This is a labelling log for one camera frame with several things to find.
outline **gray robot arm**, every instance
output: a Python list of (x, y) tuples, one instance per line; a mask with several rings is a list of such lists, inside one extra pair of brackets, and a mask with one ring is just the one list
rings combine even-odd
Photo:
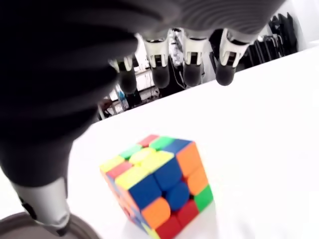
[[(225, 29), (216, 77), (228, 85), (248, 44), (283, 2), (0, 2), (0, 166), (26, 211), (55, 235), (67, 232), (72, 143), (94, 121), (97, 103), (113, 90), (118, 74), (135, 77), (135, 33), (145, 40), (155, 84), (165, 87), (167, 31), (185, 29), (184, 78), (194, 86), (203, 42), (215, 29)], [(116, 61), (113, 67), (110, 61)]]

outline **white table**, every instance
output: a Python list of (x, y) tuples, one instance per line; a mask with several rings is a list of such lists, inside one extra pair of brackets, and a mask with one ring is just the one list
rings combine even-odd
[[(319, 238), (318, 56), (313, 48), (236, 73), (229, 87), (209, 82), (96, 123), (71, 152), (72, 212), (104, 239), (147, 239), (98, 166), (157, 133), (196, 141), (215, 198), (178, 239)], [(22, 211), (2, 174), (0, 186), (0, 218)]]

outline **white wall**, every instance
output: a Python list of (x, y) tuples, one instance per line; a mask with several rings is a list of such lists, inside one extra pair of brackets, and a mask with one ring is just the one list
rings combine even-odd
[(293, 17), (294, 29), (298, 41), (298, 51), (302, 51), (308, 48), (307, 41), (304, 34), (304, 29), (300, 23), (300, 16), (298, 15), (295, 2), (306, 2), (308, 0), (286, 0), (286, 2), (276, 11), (275, 15), (281, 13), (287, 16), (287, 13)]
[(307, 47), (319, 40), (319, 0), (291, 0), (300, 25), (303, 29)]
[(276, 14), (287, 12), (294, 18), (299, 50), (319, 45), (319, 0), (287, 0)]

